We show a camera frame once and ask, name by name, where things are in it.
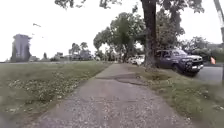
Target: sidewalk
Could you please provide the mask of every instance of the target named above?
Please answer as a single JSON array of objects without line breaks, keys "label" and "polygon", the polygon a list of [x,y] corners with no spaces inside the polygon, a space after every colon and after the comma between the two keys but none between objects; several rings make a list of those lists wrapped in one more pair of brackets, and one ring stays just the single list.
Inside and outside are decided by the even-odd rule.
[{"label": "sidewalk", "polygon": [[134,73],[113,64],[27,128],[194,127],[140,84]]}]

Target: tall building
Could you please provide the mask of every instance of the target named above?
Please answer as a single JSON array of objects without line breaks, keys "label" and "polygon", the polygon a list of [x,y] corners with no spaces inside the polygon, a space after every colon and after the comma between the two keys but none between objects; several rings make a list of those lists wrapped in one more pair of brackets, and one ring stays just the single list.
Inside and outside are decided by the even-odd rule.
[{"label": "tall building", "polygon": [[13,53],[18,60],[28,61],[30,57],[29,42],[31,37],[27,35],[17,34],[13,41]]}]

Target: green lawn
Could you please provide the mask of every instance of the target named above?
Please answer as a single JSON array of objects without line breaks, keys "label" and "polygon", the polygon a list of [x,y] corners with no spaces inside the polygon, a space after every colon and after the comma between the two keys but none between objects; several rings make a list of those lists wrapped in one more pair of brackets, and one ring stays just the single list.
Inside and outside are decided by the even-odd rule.
[{"label": "green lawn", "polygon": [[23,126],[109,63],[0,64],[0,112]]},{"label": "green lawn", "polygon": [[125,65],[142,76],[148,86],[180,115],[190,118],[200,128],[223,128],[224,100],[217,94],[220,86],[176,74],[170,70],[145,72],[143,67]]}]

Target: sky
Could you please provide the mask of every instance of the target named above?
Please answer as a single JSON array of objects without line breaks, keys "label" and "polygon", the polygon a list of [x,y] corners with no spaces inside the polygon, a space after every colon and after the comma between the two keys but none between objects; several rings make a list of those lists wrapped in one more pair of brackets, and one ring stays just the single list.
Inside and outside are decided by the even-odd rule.
[{"label": "sky", "polygon": [[[131,12],[137,0],[123,0],[122,5],[114,5],[111,9],[100,8],[100,0],[87,0],[84,7],[67,10],[55,5],[54,0],[0,1],[0,61],[5,61],[12,53],[12,37],[19,33],[33,38],[30,51],[39,58],[44,52],[48,57],[56,52],[66,55],[72,43],[81,42],[87,42],[93,54],[95,35],[119,13]],[[203,0],[203,7],[204,13],[194,13],[191,9],[181,13],[185,34],[180,39],[202,36],[212,43],[221,43],[220,22],[213,0]]]}]

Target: road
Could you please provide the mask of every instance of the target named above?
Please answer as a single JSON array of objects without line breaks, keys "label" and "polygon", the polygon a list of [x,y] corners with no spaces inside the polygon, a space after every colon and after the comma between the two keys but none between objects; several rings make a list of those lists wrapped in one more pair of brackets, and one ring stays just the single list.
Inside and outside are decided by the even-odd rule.
[{"label": "road", "polygon": [[209,84],[220,84],[222,82],[222,67],[204,67],[195,78]]}]

